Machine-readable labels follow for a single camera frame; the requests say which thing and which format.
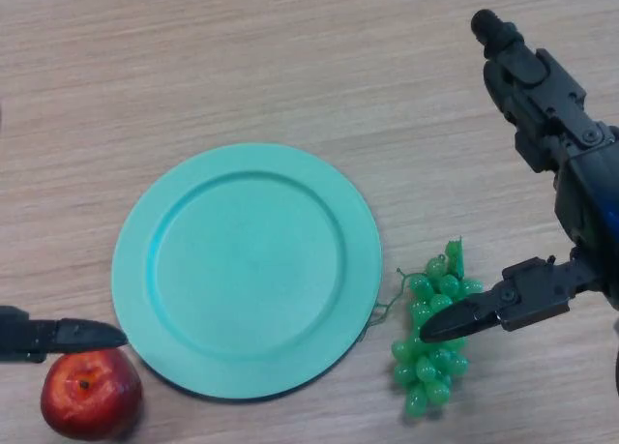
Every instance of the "screw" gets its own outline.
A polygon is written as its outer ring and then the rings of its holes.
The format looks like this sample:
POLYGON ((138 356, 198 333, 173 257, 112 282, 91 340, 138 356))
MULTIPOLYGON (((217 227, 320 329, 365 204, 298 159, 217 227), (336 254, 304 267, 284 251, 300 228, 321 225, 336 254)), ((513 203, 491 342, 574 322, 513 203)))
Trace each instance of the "screw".
POLYGON ((582 134, 582 140, 588 144, 594 144, 600 141, 600 132, 587 130, 582 134))
POLYGON ((501 291, 501 300, 503 302, 512 302, 516 298, 516 292, 510 287, 506 287, 501 291))

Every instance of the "wood grain surface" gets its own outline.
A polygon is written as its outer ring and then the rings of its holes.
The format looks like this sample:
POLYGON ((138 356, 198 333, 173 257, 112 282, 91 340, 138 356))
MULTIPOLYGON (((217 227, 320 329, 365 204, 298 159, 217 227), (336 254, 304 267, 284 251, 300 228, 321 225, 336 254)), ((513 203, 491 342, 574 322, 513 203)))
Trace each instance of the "wood grain surface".
MULTIPOLYGON (((381 297, 464 237, 493 284, 534 255, 566 258, 548 174, 514 150, 486 93, 469 20, 490 7, 544 46, 619 122, 619 0, 0 0, 0 302, 115 322, 109 271, 125 216, 183 159, 276 141, 363 192, 384 245, 381 297)), ((572 312, 471 339, 442 416, 409 422, 389 346, 405 305, 327 375, 245 405, 181 394, 133 359, 136 443, 615 443, 617 313, 572 312)), ((65 442, 44 423, 50 363, 0 367, 0 440, 65 442)))

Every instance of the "grape bunch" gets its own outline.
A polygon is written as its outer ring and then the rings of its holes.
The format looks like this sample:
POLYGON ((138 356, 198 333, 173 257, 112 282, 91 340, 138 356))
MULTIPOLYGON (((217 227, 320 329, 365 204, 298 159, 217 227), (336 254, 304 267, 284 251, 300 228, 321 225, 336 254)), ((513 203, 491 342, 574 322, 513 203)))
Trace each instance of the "grape bunch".
POLYGON ((413 328, 407 340, 396 340, 391 346, 398 362, 394 380, 406 389, 406 414, 421 417, 428 405, 441 407, 447 403, 452 378, 466 373, 468 360, 460 353, 466 338, 425 343, 419 337, 420 329, 435 313, 481 292, 483 286, 464 277, 461 239, 450 241, 445 254, 432 258, 424 273, 402 275, 413 295, 409 305, 413 328))

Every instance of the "grape stem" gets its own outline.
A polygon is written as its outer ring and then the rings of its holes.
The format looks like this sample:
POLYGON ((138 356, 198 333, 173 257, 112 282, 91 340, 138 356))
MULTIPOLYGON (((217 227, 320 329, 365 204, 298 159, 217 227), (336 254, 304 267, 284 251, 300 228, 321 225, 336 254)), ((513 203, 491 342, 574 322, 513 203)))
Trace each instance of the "grape stem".
POLYGON ((402 283, 400 285, 398 294, 396 294, 394 298, 391 301, 389 301, 388 304, 383 304, 380 302, 376 302, 376 304, 374 304, 374 308, 372 310, 371 315, 369 316, 368 323, 364 327, 364 330, 361 332, 361 335, 359 335, 358 340, 363 340, 370 326, 379 325, 387 319, 387 315, 389 314, 389 310, 391 309, 392 305, 404 294, 404 289, 406 288, 406 280, 408 280, 413 275, 418 275, 416 273, 406 274, 402 272, 399 267, 396 269, 396 272, 398 272, 402 276, 402 283), (380 314, 376 313, 377 309, 383 310, 382 313, 380 314))

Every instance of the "fake fruit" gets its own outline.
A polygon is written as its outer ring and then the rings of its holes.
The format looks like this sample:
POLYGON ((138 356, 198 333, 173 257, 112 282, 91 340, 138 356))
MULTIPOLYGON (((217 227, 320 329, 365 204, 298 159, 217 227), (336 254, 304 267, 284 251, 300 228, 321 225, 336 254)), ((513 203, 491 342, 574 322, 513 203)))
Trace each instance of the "fake fruit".
POLYGON ((465 338, 425 343, 419 338, 421 326, 435 313, 469 294, 483 291, 483 285, 464 277, 461 240, 451 241, 445 255, 432 258, 424 273, 402 275, 402 291, 408 283, 413 300, 408 306, 412 327, 407 340, 397 340, 392 353, 397 361, 395 382, 406 390, 405 411, 421 417, 431 408, 442 407, 450 398, 452 378, 463 376, 468 360, 460 351, 465 338))
POLYGON ((66 437, 87 441, 126 431, 141 404, 137 371, 118 349, 63 355, 51 366, 41 392, 47 424, 66 437))

